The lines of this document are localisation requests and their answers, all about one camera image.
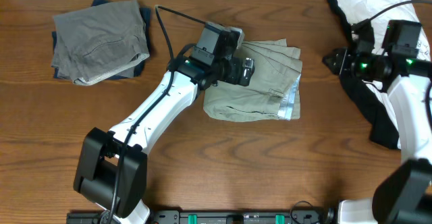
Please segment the khaki green shorts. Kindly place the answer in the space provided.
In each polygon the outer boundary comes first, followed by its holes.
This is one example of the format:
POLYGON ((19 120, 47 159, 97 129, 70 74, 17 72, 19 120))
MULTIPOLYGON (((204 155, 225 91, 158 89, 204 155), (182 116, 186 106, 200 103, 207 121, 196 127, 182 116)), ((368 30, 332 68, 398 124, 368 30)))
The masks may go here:
POLYGON ((244 41, 236 55, 254 59, 250 84, 211 86, 205 91, 204 111, 213 119, 233 122, 299 119, 300 54, 286 39, 244 41))

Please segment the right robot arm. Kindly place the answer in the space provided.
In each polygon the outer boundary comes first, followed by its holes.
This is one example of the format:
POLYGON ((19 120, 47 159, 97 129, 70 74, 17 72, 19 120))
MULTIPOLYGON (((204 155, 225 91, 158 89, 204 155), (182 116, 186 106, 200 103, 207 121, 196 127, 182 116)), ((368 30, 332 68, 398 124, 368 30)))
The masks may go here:
POLYGON ((341 79, 380 81, 398 125, 402 164, 375 190, 372 198, 344 200, 338 223, 430 223, 431 87, 419 90, 411 80, 431 81, 431 62, 417 58, 418 49, 390 46, 387 55, 352 54, 336 49, 323 63, 341 79))

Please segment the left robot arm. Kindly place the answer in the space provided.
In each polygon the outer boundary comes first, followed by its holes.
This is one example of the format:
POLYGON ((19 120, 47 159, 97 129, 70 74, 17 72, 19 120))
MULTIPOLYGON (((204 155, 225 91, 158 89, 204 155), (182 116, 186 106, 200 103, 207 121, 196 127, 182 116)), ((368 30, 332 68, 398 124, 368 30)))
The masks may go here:
POLYGON ((212 65, 178 55, 161 83, 131 115, 84 138, 74 190, 105 209, 100 223, 146 223, 143 203, 148 155, 170 123, 217 81, 247 86, 254 60, 232 57, 212 65))

